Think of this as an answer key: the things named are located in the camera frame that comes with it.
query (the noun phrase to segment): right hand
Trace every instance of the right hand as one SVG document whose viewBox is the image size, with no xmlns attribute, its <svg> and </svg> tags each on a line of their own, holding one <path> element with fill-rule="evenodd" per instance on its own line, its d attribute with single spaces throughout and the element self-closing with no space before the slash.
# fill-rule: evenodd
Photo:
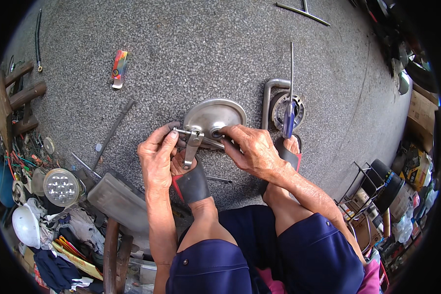
<svg viewBox="0 0 441 294">
<path fill-rule="evenodd" d="M 260 179 L 274 182 L 286 168 L 287 162 L 279 157 L 268 131 L 235 125 L 223 127 L 220 133 L 229 136 L 239 145 L 235 146 L 231 141 L 221 139 L 225 153 L 240 169 Z"/>
</svg>

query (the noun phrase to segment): navy blue shorts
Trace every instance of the navy blue shorts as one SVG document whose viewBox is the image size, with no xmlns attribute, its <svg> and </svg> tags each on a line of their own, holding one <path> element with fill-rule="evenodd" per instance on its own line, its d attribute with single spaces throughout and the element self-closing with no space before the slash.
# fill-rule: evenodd
<svg viewBox="0 0 441 294">
<path fill-rule="evenodd" d="M 219 213 L 237 241 L 204 240 L 178 253 L 166 283 L 168 294 L 270 293 L 256 268 L 271 268 L 288 294 L 356 293 L 364 267 L 345 236 L 320 214 L 301 220 L 279 237 L 273 211 L 252 205 Z M 180 237 L 180 243 L 187 230 Z"/>
</svg>

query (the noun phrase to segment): wooden stool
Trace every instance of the wooden stool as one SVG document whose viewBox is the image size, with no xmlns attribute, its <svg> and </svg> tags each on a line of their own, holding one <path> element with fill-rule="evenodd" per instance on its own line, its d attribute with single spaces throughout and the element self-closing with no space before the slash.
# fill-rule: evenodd
<svg viewBox="0 0 441 294">
<path fill-rule="evenodd" d="M 29 131 L 38 126 L 34 115 L 31 115 L 31 100 L 44 95 L 46 92 L 46 82 L 41 81 L 38 84 L 23 89 L 19 92 L 18 84 L 20 78 L 33 70 L 34 64 L 32 61 L 28 61 L 20 68 L 14 70 L 6 78 L 3 71 L 0 71 L 0 134 L 2 136 L 3 144 L 8 151 L 12 151 L 13 138 L 19 134 Z M 8 98 L 6 94 L 6 88 L 16 82 L 12 93 L 15 93 L 12 97 Z M 24 117 L 23 120 L 13 124 L 12 113 L 24 105 Z"/>
</svg>

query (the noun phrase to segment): left hand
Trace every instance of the left hand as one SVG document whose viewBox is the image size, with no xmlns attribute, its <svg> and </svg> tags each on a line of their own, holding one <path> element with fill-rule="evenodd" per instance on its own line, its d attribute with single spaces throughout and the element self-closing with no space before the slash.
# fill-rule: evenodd
<svg viewBox="0 0 441 294">
<path fill-rule="evenodd" d="M 156 129 L 146 141 L 137 146 L 146 190 L 168 191 L 172 184 L 170 155 L 176 154 L 179 134 L 172 131 L 180 126 L 177 121 Z"/>
</svg>

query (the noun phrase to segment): black tire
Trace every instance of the black tire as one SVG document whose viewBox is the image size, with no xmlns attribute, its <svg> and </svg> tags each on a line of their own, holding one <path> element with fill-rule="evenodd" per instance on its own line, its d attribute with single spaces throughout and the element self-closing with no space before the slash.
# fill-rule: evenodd
<svg viewBox="0 0 441 294">
<path fill-rule="evenodd" d="M 408 65 L 405 67 L 407 74 L 417 83 L 420 87 L 431 93 L 437 93 L 435 78 L 433 74 L 427 70 L 416 65 L 411 60 L 408 61 Z"/>
</svg>

